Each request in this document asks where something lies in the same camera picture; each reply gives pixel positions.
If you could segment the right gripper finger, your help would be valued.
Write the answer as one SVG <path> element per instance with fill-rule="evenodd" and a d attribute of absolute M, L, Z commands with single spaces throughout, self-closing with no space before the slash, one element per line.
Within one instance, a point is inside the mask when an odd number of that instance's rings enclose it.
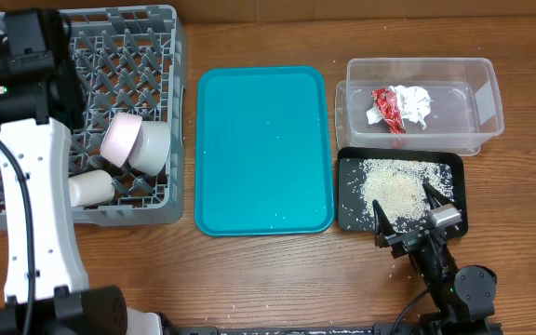
<path fill-rule="evenodd" d="M 436 188 L 434 188 L 429 182 L 425 182 L 422 185 L 426 201 L 429 204 L 429 214 L 434 212 L 440 212 L 446 209 L 455 209 L 454 203 L 443 194 L 441 194 Z"/>
<path fill-rule="evenodd" d="M 379 248 L 397 248 L 397 233 L 377 200 L 372 201 L 374 211 L 374 244 Z"/>

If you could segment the rice pile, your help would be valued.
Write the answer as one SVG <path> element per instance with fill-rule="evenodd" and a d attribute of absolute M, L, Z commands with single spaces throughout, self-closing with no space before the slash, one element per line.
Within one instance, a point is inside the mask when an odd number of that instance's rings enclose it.
<path fill-rule="evenodd" d="M 360 187 L 361 198 L 371 202 L 368 211 L 373 216 L 372 201 L 377 200 L 389 222 L 399 233 L 407 233 L 425 223 L 430 209 L 422 185 L 441 184 L 440 168 L 432 163 L 402 160 L 366 160 L 360 164 L 367 179 Z"/>

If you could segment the white tissue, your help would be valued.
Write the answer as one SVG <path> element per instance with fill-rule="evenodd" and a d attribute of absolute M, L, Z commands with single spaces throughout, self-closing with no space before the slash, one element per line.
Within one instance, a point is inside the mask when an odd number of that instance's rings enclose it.
<path fill-rule="evenodd" d="M 404 127 L 405 121 L 409 121 L 414 124 L 420 124 L 422 130 L 427 128 L 425 117 L 431 113 L 431 102 L 433 100 L 425 88 L 417 86 L 389 86 L 382 88 L 390 88 L 396 93 Z M 374 100 L 372 107 L 366 111 L 366 116 L 370 125 L 383 121 Z"/>

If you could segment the red snack wrapper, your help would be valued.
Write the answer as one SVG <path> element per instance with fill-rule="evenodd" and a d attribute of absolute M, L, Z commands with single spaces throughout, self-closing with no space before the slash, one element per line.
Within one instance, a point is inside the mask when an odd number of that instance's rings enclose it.
<path fill-rule="evenodd" d="M 393 134 L 404 134 L 406 130 L 398 107 L 396 93 L 390 88 L 379 88 L 374 90 L 371 95 L 383 121 L 388 125 L 389 131 Z"/>

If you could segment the grey-green bowl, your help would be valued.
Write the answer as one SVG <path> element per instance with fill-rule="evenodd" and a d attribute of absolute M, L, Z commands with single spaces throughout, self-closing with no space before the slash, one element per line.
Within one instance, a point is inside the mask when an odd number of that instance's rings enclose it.
<path fill-rule="evenodd" d="M 167 162 L 170 143 L 169 124 L 143 121 L 128 162 L 140 172 L 157 175 Z"/>

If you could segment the small pink plate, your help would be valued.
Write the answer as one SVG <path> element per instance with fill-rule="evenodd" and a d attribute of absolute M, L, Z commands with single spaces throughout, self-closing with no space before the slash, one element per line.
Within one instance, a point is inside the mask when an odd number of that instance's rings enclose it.
<path fill-rule="evenodd" d="M 100 146 L 100 155 L 116 167 L 122 167 L 136 142 L 142 117 L 118 113 L 106 130 Z"/>

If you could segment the white paper cup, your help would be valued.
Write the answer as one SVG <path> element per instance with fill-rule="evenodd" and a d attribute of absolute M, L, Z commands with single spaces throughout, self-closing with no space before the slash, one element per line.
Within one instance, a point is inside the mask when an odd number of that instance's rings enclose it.
<path fill-rule="evenodd" d="M 114 198 L 113 178 L 104 170 L 93 170 L 68 180 L 73 207 L 89 207 Z"/>

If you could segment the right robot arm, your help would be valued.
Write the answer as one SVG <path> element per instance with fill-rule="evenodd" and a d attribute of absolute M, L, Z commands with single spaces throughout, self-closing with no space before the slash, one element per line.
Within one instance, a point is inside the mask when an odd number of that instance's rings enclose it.
<path fill-rule="evenodd" d="M 422 187 L 430 210 L 425 224 L 408 233 L 397 232 L 379 202 L 372 202 L 375 245 L 391 249 L 395 259 L 409 257 L 425 284 L 425 290 L 403 309 L 392 326 L 373 328 L 390 334 L 501 334 L 502 326 L 489 322 L 495 314 L 497 275 L 481 265 L 458 267 L 448 248 L 448 229 L 462 222 L 462 209 L 431 184 L 426 182 Z M 416 323 L 406 323 L 407 313 L 427 295 L 436 311 L 420 316 Z"/>

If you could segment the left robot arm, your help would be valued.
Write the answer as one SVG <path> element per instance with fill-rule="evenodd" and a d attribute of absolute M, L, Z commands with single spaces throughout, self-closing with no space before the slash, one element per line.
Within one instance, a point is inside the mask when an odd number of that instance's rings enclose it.
<path fill-rule="evenodd" d="M 54 9 L 7 12 L 0 35 L 0 175 L 9 262 L 0 334 L 124 334 L 116 286 L 91 288 L 69 196 L 72 134 L 85 91 L 72 25 Z"/>

